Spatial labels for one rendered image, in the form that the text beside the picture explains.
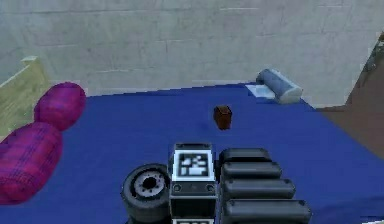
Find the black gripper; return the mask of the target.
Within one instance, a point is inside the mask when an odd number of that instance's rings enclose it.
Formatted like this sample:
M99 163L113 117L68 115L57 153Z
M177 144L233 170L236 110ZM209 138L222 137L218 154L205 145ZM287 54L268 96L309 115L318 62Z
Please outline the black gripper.
M129 216L125 224L171 224L169 184L164 164L134 169L125 178L120 193Z

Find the blue bed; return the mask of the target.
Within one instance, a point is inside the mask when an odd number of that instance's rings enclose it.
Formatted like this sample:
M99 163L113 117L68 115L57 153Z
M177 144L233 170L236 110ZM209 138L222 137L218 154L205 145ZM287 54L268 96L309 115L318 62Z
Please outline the blue bed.
M232 111L227 130L213 118L219 105ZM311 224L384 219L384 160L305 103L279 105L227 85L88 98L54 175L30 201L0 206L0 224L124 224L125 176L166 162L176 142L265 148L311 207Z

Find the small brown box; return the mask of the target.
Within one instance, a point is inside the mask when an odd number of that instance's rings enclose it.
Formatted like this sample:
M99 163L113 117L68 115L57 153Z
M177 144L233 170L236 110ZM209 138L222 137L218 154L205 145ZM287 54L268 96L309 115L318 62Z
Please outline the small brown box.
M227 130L231 126L232 111L228 105L219 105L214 108L213 118L220 130Z

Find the magenta plaid pillow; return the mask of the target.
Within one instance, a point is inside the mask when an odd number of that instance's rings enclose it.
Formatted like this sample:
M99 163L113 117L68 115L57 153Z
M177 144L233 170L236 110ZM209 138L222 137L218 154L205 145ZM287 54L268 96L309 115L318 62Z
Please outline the magenta plaid pillow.
M52 86L37 102L34 121L44 122L65 131L73 126L85 108L84 89L72 82Z
M31 199L51 177L62 154L62 133L41 122L25 125L0 143L0 205Z

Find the white flat paper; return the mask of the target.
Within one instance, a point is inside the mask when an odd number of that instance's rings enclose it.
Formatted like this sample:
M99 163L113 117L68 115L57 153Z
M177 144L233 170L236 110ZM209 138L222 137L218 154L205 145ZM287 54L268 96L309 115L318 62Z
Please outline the white flat paper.
M275 93L266 85L246 85L256 98L274 99Z

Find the pale wooden headboard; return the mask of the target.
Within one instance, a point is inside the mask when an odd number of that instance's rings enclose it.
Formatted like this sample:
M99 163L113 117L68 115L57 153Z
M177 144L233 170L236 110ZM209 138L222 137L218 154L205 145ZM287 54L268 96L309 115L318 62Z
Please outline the pale wooden headboard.
M33 121L33 109L51 84L37 56L22 60L24 68L0 85L0 141Z

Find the grey blue rolled blanket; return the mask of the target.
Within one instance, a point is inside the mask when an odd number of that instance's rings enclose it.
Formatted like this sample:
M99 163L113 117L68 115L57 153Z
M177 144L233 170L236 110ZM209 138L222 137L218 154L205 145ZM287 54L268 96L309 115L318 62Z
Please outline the grey blue rolled blanket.
M256 82L268 87L280 104L297 103L301 100L303 89L278 70L264 69L260 71Z

